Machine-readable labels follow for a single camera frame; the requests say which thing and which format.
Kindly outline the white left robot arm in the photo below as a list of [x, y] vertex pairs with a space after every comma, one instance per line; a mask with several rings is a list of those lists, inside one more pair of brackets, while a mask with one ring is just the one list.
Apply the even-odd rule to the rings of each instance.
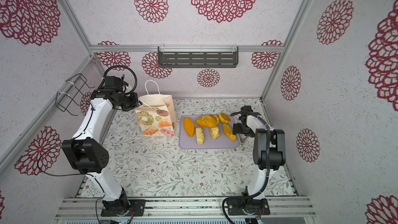
[[102, 216], [125, 216], [131, 207], [125, 190], [109, 169], [109, 153], [99, 143], [99, 138], [112, 110], [130, 111], [137, 104], [137, 94], [123, 78], [105, 76], [90, 97], [78, 131], [61, 145], [71, 167], [84, 174], [104, 194]]

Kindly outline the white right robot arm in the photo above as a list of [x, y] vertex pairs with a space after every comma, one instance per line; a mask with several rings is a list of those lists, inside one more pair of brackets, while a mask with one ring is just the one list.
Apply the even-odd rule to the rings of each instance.
[[233, 134], [254, 138], [252, 157], [257, 166], [242, 198], [259, 200], [272, 175], [285, 165], [285, 132], [270, 126], [251, 106], [245, 105], [231, 114], [235, 115], [239, 115], [240, 123], [233, 124]]

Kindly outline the printed paper bakery bag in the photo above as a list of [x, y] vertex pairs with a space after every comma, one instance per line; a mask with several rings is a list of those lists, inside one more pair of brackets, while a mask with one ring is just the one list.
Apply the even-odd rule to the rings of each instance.
[[173, 97], [160, 91], [140, 96], [135, 109], [138, 124], [144, 136], [174, 137], [177, 122]]

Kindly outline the pale yellow fake bread stick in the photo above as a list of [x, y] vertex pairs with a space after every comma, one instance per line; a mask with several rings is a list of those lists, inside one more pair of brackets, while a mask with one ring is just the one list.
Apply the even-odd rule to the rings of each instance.
[[197, 144], [203, 145], [205, 142], [205, 136], [204, 136], [203, 129], [201, 127], [198, 127], [195, 129], [195, 133], [196, 133], [196, 138], [197, 138]]

